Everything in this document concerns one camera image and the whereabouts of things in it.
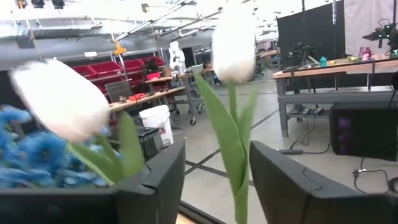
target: black cable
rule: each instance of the black cable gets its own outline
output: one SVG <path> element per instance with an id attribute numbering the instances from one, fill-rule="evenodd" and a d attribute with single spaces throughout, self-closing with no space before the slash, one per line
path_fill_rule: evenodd
<path id="1" fill-rule="evenodd" d="M 358 185 L 357 185 L 357 183 L 356 183 L 356 181 L 358 180 L 359 174 L 362 174 L 362 173 L 371 173 L 371 172 L 382 172 L 382 173 L 384 174 L 384 176 L 386 177 L 386 183 L 387 183 L 387 186 L 388 186 L 388 190 L 385 191 L 385 192 L 383 192 L 383 193 L 387 193 L 387 192 L 390 192 L 390 191 L 391 191 L 391 192 L 394 192 L 394 191 L 395 191 L 394 184 L 395 184 L 395 181 L 398 181 L 398 177 L 389 180 L 388 175 L 387 175 L 387 172 L 386 172 L 385 170 L 383 170 L 383 169 L 377 169 L 377 170 L 367 170 L 367 169 L 364 169 L 364 167 L 363 167 L 364 160 L 365 160 L 365 157 L 362 158 L 362 160 L 361 160 L 361 165 L 359 166 L 359 169 L 356 169 L 356 170 L 354 170 L 354 172 L 353 172 L 353 175 L 354 175 L 354 187 L 355 187 L 355 189 L 356 189 L 357 191 L 363 193 L 363 194 L 367 194 L 367 193 L 364 192 L 363 190 L 359 189 L 359 187 L 358 187 Z"/>
<path id="2" fill-rule="evenodd" d="M 326 150 L 325 150 L 325 151 L 322 151 L 322 152 L 304 152 L 304 151 L 303 151 L 303 153 L 304 153 L 304 154 L 312 154 L 312 155 L 324 154 L 324 153 L 326 153 L 327 151 L 329 151 L 330 146 L 331 146 L 331 144 L 329 143 L 329 144 L 328 144 L 328 147 L 326 148 Z"/>
<path id="3" fill-rule="evenodd" d="M 309 146 L 310 145 L 310 135 L 311 132 L 315 129 L 315 119 L 316 119 L 316 115 L 313 116 L 313 123 L 312 123 L 312 128 L 310 128 L 309 122 L 308 122 L 308 117 L 307 115 L 304 116 L 306 122 L 307 122 L 307 133 L 303 136 L 303 137 L 297 137 L 296 140 L 292 140 L 291 138 L 289 138 L 292 141 L 292 145 L 290 146 L 289 149 L 293 149 L 294 145 L 296 143 L 300 143 L 303 146 Z"/>

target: flower petal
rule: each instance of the flower petal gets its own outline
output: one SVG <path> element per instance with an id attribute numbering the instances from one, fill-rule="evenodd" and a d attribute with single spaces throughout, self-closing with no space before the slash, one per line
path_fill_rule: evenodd
<path id="1" fill-rule="evenodd" d="M 10 75 L 32 114 L 61 138 L 82 142 L 108 121 L 109 104 L 102 92 L 58 60 L 30 62 Z"/>
<path id="2" fill-rule="evenodd" d="M 220 80 L 243 82 L 254 71 L 255 30 L 252 7 L 229 4 L 212 37 L 213 68 Z"/>

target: white bucket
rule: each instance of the white bucket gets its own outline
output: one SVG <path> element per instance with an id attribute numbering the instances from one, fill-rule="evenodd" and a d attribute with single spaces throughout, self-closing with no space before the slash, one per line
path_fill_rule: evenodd
<path id="1" fill-rule="evenodd" d="M 173 132 L 170 125 L 170 112 L 167 105 L 155 106 L 139 113 L 146 128 L 159 128 L 163 145 L 173 144 Z"/>

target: black box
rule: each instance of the black box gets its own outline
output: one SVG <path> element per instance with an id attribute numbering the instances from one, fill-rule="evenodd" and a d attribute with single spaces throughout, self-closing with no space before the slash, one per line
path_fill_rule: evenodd
<path id="1" fill-rule="evenodd" d="M 350 103 L 330 110 L 330 142 L 337 155 L 396 161 L 397 108 Z"/>

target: green leaf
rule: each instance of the green leaf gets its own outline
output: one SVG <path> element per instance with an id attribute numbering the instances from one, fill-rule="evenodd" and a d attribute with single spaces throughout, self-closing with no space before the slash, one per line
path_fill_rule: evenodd
<path id="1" fill-rule="evenodd" d="M 125 111 L 121 113 L 119 122 L 119 138 L 121 142 L 122 170 L 124 177 L 131 177 L 145 166 L 144 155 L 134 121 Z"/>
<path id="2" fill-rule="evenodd" d="M 257 104 L 257 91 L 253 90 L 249 95 L 249 102 L 244 106 L 238 119 L 239 135 L 245 149 L 245 153 L 249 150 L 250 146 L 250 132 L 254 120 L 254 112 Z"/>
<path id="3" fill-rule="evenodd" d="M 235 221 L 238 224 L 248 222 L 248 197 L 249 197 L 249 171 L 246 166 L 246 174 L 241 188 L 234 195 Z"/>
<path id="4" fill-rule="evenodd" d="M 228 89 L 228 98 L 229 98 L 229 112 L 231 113 L 231 117 L 234 122 L 238 123 L 238 112 L 236 109 L 236 90 L 235 83 L 227 82 L 226 87 Z"/>
<path id="5" fill-rule="evenodd" d="M 100 175 L 109 185 L 118 181 L 115 166 L 106 156 L 92 151 L 80 143 L 68 142 L 67 149 Z"/>
<path id="6" fill-rule="evenodd" d="M 206 110 L 215 130 L 224 166 L 235 196 L 242 187 L 248 164 L 239 138 L 238 128 L 224 104 L 197 73 L 195 74 L 195 81 L 206 103 Z"/>
<path id="7" fill-rule="evenodd" d="M 106 139 L 106 137 L 103 134 L 99 134 L 96 137 L 96 143 L 104 148 L 105 154 L 111 159 L 111 161 L 114 164 L 114 167 L 118 174 L 117 176 L 118 180 L 122 180 L 123 179 L 122 162 L 117 157 L 109 141 Z"/>

